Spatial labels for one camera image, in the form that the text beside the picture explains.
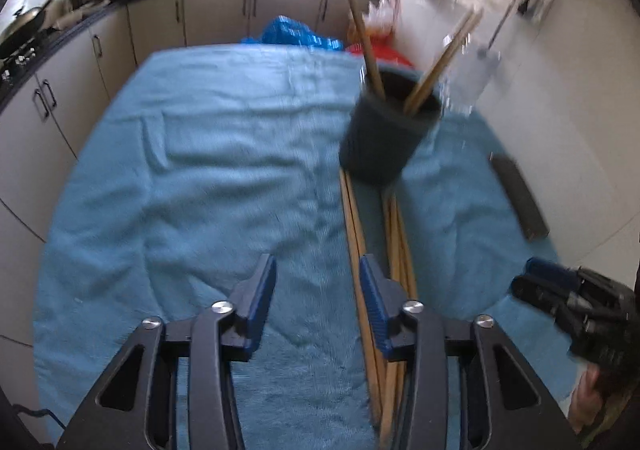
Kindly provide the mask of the person's right hand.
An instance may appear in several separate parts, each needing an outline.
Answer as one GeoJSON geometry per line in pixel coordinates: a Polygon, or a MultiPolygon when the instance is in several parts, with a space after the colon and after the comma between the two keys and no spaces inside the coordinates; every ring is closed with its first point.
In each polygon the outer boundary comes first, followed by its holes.
{"type": "Polygon", "coordinates": [[[608,400],[603,398],[597,389],[600,374],[597,366],[588,364],[570,397],[567,418],[577,435],[585,430],[595,430],[596,433],[609,430],[624,408],[622,396],[613,395],[608,400]]]}

